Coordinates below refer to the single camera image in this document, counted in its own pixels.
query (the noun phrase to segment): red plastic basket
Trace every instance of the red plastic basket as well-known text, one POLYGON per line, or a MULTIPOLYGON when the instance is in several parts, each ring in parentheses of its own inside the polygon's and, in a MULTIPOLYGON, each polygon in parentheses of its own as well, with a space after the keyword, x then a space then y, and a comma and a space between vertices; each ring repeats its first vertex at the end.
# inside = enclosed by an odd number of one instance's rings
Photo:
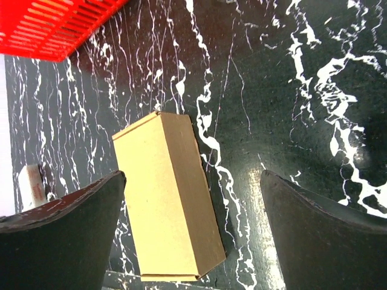
POLYGON ((0 53, 60 62, 128 0, 0 0, 0 53))

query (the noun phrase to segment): white wall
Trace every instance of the white wall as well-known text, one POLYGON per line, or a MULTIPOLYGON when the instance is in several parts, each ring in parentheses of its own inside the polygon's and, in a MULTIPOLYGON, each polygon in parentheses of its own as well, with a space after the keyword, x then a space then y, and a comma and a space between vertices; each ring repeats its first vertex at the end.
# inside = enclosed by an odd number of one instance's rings
POLYGON ((7 87, 5 85, 5 64, 2 54, 0 54, 0 140, 0 216, 10 216, 15 213, 15 197, 12 178, 7 87))

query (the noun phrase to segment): black marble surface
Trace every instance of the black marble surface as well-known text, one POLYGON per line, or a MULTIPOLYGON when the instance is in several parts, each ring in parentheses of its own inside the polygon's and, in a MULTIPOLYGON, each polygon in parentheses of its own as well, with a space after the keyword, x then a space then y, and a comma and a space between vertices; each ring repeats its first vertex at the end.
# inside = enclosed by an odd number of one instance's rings
MULTIPOLYGON (((131 0, 63 63, 6 57, 14 182, 41 163, 49 198, 71 193, 117 168, 114 133, 154 110, 189 114, 227 251, 195 287, 284 289, 263 169, 387 217, 385 8, 131 0)), ((125 203, 109 270, 123 288, 190 288, 138 282, 125 203)))

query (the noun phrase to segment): box top face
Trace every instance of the box top face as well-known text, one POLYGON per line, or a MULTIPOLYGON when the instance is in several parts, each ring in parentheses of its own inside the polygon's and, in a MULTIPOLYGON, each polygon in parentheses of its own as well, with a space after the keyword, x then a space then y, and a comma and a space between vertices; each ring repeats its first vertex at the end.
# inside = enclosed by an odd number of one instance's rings
POLYGON ((114 135, 141 275, 194 276, 198 269, 160 113, 114 135))

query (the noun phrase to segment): cardboard box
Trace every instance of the cardboard box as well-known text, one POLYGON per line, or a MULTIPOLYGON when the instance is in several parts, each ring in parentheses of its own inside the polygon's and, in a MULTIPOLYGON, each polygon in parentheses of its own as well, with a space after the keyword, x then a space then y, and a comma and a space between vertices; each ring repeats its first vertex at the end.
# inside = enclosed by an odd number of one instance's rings
POLYGON ((225 258, 190 118, 154 112, 113 136, 142 281, 195 281, 225 258))

